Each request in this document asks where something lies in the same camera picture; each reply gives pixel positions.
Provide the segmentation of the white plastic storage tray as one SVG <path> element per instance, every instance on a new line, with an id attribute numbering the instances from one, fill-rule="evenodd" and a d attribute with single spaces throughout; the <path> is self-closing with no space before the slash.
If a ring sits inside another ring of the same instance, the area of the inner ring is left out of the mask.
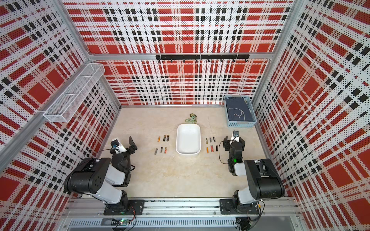
<path id="1" fill-rule="evenodd" d="M 197 124 L 184 123 L 178 126 L 176 151 L 184 156 L 197 156 L 201 151 L 201 131 Z"/>

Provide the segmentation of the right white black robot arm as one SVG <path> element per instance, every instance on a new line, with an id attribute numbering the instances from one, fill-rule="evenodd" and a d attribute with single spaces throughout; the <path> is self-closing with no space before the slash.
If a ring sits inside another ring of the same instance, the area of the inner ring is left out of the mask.
<path id="1" fill-rule="evenodd" d="M 256 214 L 262 211 L 257 203 L 264 199 L 279 199 L 285 195 L 283 182 L 274 168 L 271 159 L 243 160 L 245 141 L 233 136 L 225 137 L 221 143 L 228 152 L 227 166 L 233 176 L 245 176 L 247 187 L 236 190 L 228 202 L 220 202 L 227 212 L 236 214 Z"/>

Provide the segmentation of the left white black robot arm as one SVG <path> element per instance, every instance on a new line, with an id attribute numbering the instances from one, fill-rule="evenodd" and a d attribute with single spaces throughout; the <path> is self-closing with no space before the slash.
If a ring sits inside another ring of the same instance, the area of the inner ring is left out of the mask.
<path id="1" fill-rule="evenodd" d="M 130 183 L 132 171 L 136 169 L 131 164 L 137 145 L 129 137 L 129 147 L 124 147 L 118 138 L 110 143 L 111 158 L 85 158 L 64 181 L 67 192 L 86 194 L 105 204 L 105 214 L 136 214 L 135 204 L 130 202 L 122 187 Z"/>

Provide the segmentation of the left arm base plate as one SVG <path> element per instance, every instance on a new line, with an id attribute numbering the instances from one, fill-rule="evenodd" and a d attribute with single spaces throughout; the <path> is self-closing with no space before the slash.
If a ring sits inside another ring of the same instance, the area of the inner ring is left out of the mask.
<path id="1" fill-rule="evenodd" d="M 144 210 L 145 200 L 130 199 L 125 201 L 123 204 L 106 204 L 104 210 L 105 216 L 115 216 L 115 215 L 142 215 Z"/>

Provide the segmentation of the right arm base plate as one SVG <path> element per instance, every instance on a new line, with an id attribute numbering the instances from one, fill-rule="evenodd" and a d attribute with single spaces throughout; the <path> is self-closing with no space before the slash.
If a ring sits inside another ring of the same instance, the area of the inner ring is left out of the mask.
<path id="1" fill-rule="evenodd" d="M 259 215 L 260 209 L 256 204 L 237 204 L 232 199 L 220 199 L 222 215 Z"/>

